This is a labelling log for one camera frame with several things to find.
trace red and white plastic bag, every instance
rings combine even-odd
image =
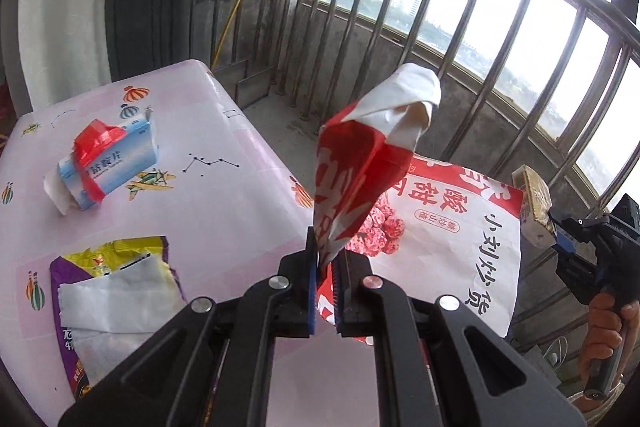
[[[314,198],[322,268],[355,235],[380,194],[404,177],[439,103],[433,71],[403,64],[324,125]]]
[[[520,270],[522,192],[457,165],[415,155],[346,248],[412,297],[455,295],[498,335],[509,329]],[[325,280],[318,309],[332,322]]]

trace white wall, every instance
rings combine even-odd
[[[104,0],[18,0],[18,42],[33,110],[111,81]]]
[[[15,114],[22,116],[33,109],[20,63],[18,0],[0,0],[0,48]]]

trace star constellation print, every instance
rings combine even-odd
[[[224,158],[220,158],[220,159],[218,159],[218,160],[214,160],[214,161],[212,161],[212,162],[208,162],[208,161],[206,161],[206,159],[204,159],[204,158],[199,158],[198,156],[194,156],[194,155],[193,155],[193,154],[191,154],[191,153],[189,153],[189,156],[191,156],[191,163],[189,163],[189,165],[187,165],[186,169],[183,169],[183,170],[182,170],[182,172],[187,172],[187,171],[191,168],[191,166],[192,166],[193,164],[198,164],[198,163],[200,163],[200,164],[202,164],[202,165],[205,165],[205,166],[207,166],[207,167],[210,167],[210,166],[212,166],[212,165],[215,165],[216,163],[226,163],[227,165],[231,165],[231,166],[236,167],[236,168],[237,168],[237,167],[239,167],[239,165],[236,165],[235,163],[228,162],[228,161],[226,161]]]
[[[55,118],[53,119],[53,122],[51,122],[51,126],[53,127],[53,129],[55,129],[55,128],[56,128],[55,123],[56,123],[56,121],[58,120],[58,118],[60,118],[61,116],[63,116],[63,115],[65,115],[65,114],[67,114],[68,112],[73,112],[73,111],[75,111],[75,109],[69,109],[68,111],[64,111],[64,112],[60,113],[57,117],[55,117]]]

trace small box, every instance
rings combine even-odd
[[[549,248],[556,243],[556,227],[549,219],[551,195],[544,180],[523,165],[512,175],[513,186],[524,193],[520,208],[520,231],[534,247]]]
[[[143,116],[129,118],[119,127],[126,135],[96,156],[85,169],[105,195],[158,161],[150,108]],[[73,153],[47,173],[44,187],[63,215],[72,206],[86,210],[95,203],[82,185]]]

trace human hand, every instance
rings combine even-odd
[[[624,306],[620,311],[620,316],[611,311],[614,304],[615,299],[607,293],[599,293],[589,303],[589,330],[578,356],[578,371],[582,383],[585,385],[589,380],[591,361],[608,359],[613,355],[613,350],[622,343],[620,316],[628,322],[628,331],[614,383],[617,383],[622,377],[622,372],[638,339],[640,331],[640,305],[638,301]]]

